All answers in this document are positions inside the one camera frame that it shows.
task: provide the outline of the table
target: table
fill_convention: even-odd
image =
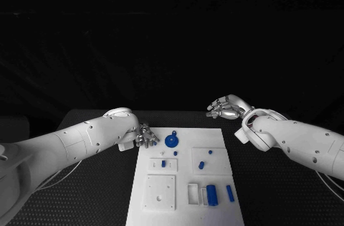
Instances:
[[[105,112],[72,110],[57,129]],[[240,120],[211,119],[204,112],[134,111],[134,114],[151,127],[221,128],[246,226],[344,224],[344,204],[314,170],[291,161],[279,149],[262,152],[250,143],[243,145],[233,135]],[[31,195],[7,225],[124,226],[137,156],[138,148],[119,152],[113,146],[88,158],[54,187]]]

